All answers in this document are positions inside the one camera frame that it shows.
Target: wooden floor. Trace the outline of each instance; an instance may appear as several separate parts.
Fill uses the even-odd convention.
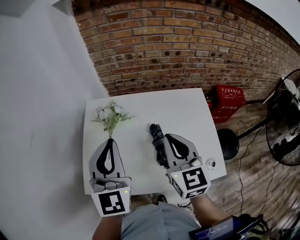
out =
[[[227,122],[216,124],[217,129],[229,128],[236,134],[243,133],[263,120],[266,106],[252,104],[243,106]],[[239,159],[246,146],[253,140],[252,133],[240,140],[238,155],[226,163],[227,176],[213,182],[208,195],[227,213],[239,216],[241,208],[241,184],[238,179]],[[266,141],[265,128],[257,135],[248,147],[241,160],[240,177],[243,182],[244,204],[242,213],[256,217],[266,200],[266,189],[269,187],[266,206],[262,210],[264,220],[273,230],[289,228],[298,217],[300,208],[300,166],[288,167],[275,162]]]

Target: black cable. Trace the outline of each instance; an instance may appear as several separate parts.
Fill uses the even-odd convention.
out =
[[[190,202],[189,204],[179,204],[179,203],[177,204],[178,207],[190,209],[190,210],[192,210],[193,213],[195,214],[194,209],[192,209],[192,208],[190,207],[190,205],[191,205],[191,202]]]
[[[264,125],[262,125],[262,127],[256,132],[256,134],[255,134],[253,140],[251,141],[251,143],[249,143],[249,144],[247,145],[246,151],[245,151],[244,154],[240,157],[240,160],[239,160],[239,161],[240,161],[240,167],[239,167],[238,177],[239,177],[239,180],[240,180],[240,184],[242,185],[242,188],[241,188],[241,190],[240,190],[240,194],[241,194],[241,196],[242,196],[242,205],[241,205],[241,207],[240,207],[240,215],[242,215],[243,204],[244,204],[243,182],[242,182],[242,180],[241,180],[241,178],[240,178],[240,168],[241,168],[241,165],[242,165],[242,164],[241,164],[241,160],[242,160],[242,158],[245,156],[245,154],[247,153],[248,147],[254,142],[254,140],[255,140],[257,134],[259,133],[259,131],[260,131],[263,127],[264,127]]]
[[[263,205],[262,209],[259,211],[258,215],[260,215],[260,214],[261,214],[261,212],[262,212],[263,208],[264,208],[264,207],[266,206],[266,204],[267,204],[267,200],[268,200],[268,189],[269,189],[269,186],[271,185],[271,182],[273,181],[273,177],[274,177],[274,175],[275,175],[275,163],[276,163],[276,161],[274,161],[274,164],[273,164],[273,170],[274,170],[274,172],[273,172],[273,175],[272,175],[271,181],[270,181],[270,183],[269,183],[269,185],[268,185],[268,187],[267,187],[267,196],[266,196],[266,201],[265,201],[265,203],[264,203],[264,205]]]

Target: red plastic box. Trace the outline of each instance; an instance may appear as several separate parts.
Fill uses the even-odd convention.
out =
[[[210,95],[213,97],[213,107],[210,112],[214,122],[227,121],[246,103],[241,88],[216,85]]]

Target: fan stand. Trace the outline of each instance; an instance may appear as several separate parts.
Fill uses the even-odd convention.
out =
[[[249,135],[250,133],[254,132],[255,130],[261,128],[263,125],[271,121],[271,117],[267,117],[265,120],[261,121],[248,131],[242,133],[241,135],[237,136],[232,130],[223,128],[217,131],[217,135],[219,137],[222,153],[224,160],[230,160],[234,158],[240,148],[239,139]]]

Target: green leaves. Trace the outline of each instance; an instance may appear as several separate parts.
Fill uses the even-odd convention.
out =
[[[94,122],[101,122],[105,128],[104,131],[109,132],[109,137],[112,138],[113,130],[116,128],[118,122],[126,121],[132,118],[129,113],[125,112],[124,109],[116,104],[115,101],[111,101],[106,107],[98,108],[96,112],[96,119]]]

